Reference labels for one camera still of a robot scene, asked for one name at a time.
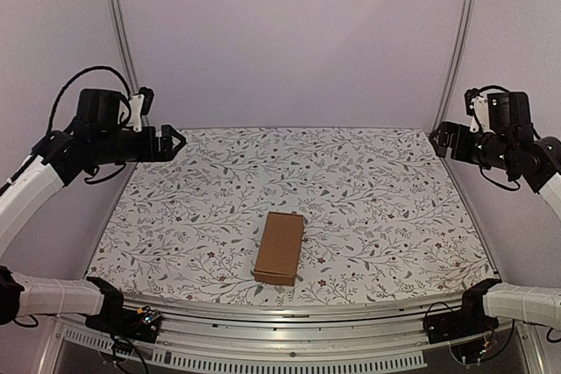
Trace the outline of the brown cardboard paper box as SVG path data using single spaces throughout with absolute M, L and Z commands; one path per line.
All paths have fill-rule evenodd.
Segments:
M 270 212 L 253 269 L 257 282 L 294 286 L 301 254 L 304 218 L 296 213 Z

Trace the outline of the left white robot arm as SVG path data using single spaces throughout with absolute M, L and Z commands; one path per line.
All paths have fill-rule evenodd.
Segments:
M 117 91 L 85 88 L 75 117 L 63 131 L 48 130 L 1 188 L 1 250 L 7 251 L 21 229 L 53 196 L 81 173 L 99 183 L 101 166 L 123 170 L 129 163 L 173 160 L 186 138 L 169 124 L 145 126 L 142 118 L 153 91 L 142 88 L 127 97 Z M 130 327 L 124 296 L 99 278 L 43 279 L 1 269 L 1 322 L 36 315 L 82 314 L 112 334 Z

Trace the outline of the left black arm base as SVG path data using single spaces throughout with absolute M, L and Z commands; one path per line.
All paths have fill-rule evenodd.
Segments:
M 85 326 L 104 333 L 119 335 L 123 338 L 156 343 L 162 322 L 162 313 L 150 306 L 136 309 L 124 307 L 124 296 L 105 280 L 87 277 L 103 296 L 99 314 L 87 315 Z

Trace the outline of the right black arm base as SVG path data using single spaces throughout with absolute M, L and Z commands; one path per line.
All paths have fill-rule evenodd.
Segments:
M 452 356 L 463 365 L 481 363 L 500 326 L 497 318 L 486 315 L 483 297 L 492 286 L 500 284 L 499 279 L 485 279 L 465 290 L 459 309 L 452 309 L 444 302 L 431 304 L 423 317 L 423 331 L 430 344 L 463 339 L 472 335 L 489 334 L 471 343 L 453 345 Z

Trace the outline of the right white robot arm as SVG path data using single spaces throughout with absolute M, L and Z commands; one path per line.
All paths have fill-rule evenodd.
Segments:
M 505 172 L 503 189 L 515 192 L 525 181 L 558 214 L 560 212 L 560 141 L 541 138 L 531 120 L 529 98 L 521 91 L 489 85 L 465 92 L 469 125 L 444 121 L 430 134 L 440 158 L 475 165 L 481 174 Z M 506 317 L 530 324 L 560 327 L 560 291 L 557 288 L 516 286 L 486 279 L 469 288 L 462 309 L 453 317 L 460 335 L 472 335 L 486 319 Z

